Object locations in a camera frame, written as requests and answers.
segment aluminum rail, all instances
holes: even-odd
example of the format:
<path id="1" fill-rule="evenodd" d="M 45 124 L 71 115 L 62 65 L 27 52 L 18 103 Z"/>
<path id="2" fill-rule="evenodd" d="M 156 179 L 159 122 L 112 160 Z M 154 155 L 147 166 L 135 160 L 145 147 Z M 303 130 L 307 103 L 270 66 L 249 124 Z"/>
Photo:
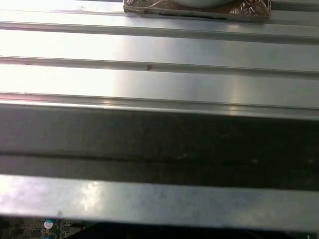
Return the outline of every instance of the aluminum rail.
<path id="1" fill-rule="evenodd" d="M 0 175 L 4 215 L 312 231 L 318 194 Z"/>
<path id="2" fill-rule="evenodd" d="M 121 98 L 133 110 L 317 120 L 318 4 L 273 4 L 269 22 L 253 24 L 126 15 L 119 2 L 1 1 L 1 101 L 50 95 L 70 106 L 58 95 L 82 96 L 97 99 L 82 106 L 126 110 Z M 132 103 L 140 99 L 149 104 Z"/>

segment metal bar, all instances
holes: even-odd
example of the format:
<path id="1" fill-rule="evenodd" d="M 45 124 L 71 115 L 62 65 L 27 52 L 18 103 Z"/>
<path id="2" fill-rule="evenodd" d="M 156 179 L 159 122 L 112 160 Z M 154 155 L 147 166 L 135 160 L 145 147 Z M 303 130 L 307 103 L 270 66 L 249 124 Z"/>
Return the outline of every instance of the metal bar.
<path id="1" fill-rule="evenodd" d="M 296 22 L 296 12 L 273 11 L 271 22 L 291 23 Z M 319 13 L 307 13 L 307 21 L 316 19 Z M 125 15 L 100 15 L 100 14 L 75 14 L 58 12 L 30 12 L 30 11 L 9 11 L 0 10 L 0 26 L 21 28 L 21 29 L 46 29 L 64 30 L 70 32 L 87 33 L 114 33 L 114 34 L 135 34 L 135 35 L 157 35 L 174 37 L 211 37 L 223 35 L 228 39 L 239 40 L 240 36 L 247 36 L 247 39 L 254 40 L 254 36 L 260 35 L 259 40 L 267 37 L 302 37 L 314 38 L 319 43 L 319 27 L 282 25 L 282 24 L 251 24 L 244 22 L 222 22 L 204 21 L 198 19 L 178 18 L 140 18 L 127 17 Z"/>
<path id="2" fill-rule="evenodd" d="M 304 80 L 291 75 L 233 76 L 4 64 L 0 72 L 7 76 L 0 82 L 2 92 L 319 109 L 317 77 Z"/>
<path id="3" fill-rule="evenodd" d="M 0 175 L 0 183 L 0 213 L 10 216 L 303 231 L 316 230 L 319 219 L 313 192 L 8 175 Z"/>
<path id="4" fill-rule="evenodd" d="M 318 70 L 319 46 L 14 30 L 0 30 L 0 38 L 0 56 L 9 57 Z"/>

